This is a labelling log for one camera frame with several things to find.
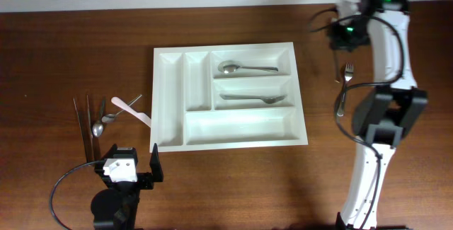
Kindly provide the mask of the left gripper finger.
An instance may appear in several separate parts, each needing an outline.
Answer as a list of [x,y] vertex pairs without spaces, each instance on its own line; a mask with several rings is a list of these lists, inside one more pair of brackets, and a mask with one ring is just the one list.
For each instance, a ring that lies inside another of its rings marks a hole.
[[161,167],[160,159],[159,159],[159,150],[157,143],[154,143],[151,158],[149,162],[149,166],[151,169],[152,179],[154,182],[161,183],[164,181],[164,173]]
[[117,153],[117,144],[112,145],[109,150],[105,153],[104,159],[113,159]]

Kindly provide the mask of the steel tablespoon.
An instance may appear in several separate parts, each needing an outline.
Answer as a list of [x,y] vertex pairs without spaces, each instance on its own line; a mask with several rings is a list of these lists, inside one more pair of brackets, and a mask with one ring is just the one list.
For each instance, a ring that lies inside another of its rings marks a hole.
[[250,67],[250,66],[244,66],[244,65],[242,65],[242,63],[233,61],[233,60],[223,61],[223,62],[219,63],[217,68],[221,73],[224,73],[224,74],[230,74],[230,73],[233,73],[240,69],[268,71],[268,72],[272,72],[272,73],[279,72],[279,69],[277,67]]
[[338,63],[338,56],[337,56],[337,51],[332,50],[333,52],[333,66],[334,66],[334,73],[335,73],[335,81],[337,83],[340,83],[340,67]]

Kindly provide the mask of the steel fork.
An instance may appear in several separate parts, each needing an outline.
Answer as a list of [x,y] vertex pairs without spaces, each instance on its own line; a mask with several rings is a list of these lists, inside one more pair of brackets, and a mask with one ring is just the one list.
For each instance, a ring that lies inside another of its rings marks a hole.
[[346,63],[345,68],[344,68],[344,82],[343,82],[342,92],[340,95],[340,102],[338,104],[337,113],[336,113],[336,115],[338,117],[344,116],[346,88],[347,88],[348,82],[353,78],[353,74],[354,74],[353,63],[350,63],[350,62]]
[[274,104],[286,98],[286,96],[265,97],[265,96],[243,96],[226,94],[220,94],[220,97],[224,100],[261,100],[266,104]]

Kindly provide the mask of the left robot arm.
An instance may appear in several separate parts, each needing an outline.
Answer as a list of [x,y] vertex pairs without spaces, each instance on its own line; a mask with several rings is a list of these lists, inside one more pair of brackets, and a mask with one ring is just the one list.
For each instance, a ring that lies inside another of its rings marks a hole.
[[94,171],[106,185],[91,201],[95,229],[135,229],[140,192],[164,181],[158,146],[151,149],[150,172],[138,173],[137,164],[135,148],[115,144],[95,163]]

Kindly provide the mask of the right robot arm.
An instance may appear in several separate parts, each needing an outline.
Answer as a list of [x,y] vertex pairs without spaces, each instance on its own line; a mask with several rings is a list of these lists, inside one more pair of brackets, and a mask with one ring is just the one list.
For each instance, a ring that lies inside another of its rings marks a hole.
[[371,45],[371,92],[355,108],[352,134],[355,165],[347,200],[336,229],[376,229],[384,176],[397,146],[428,104],[411,71],[408,53],[408,0],[341,1],[338,20],[329,25],[332,50]]

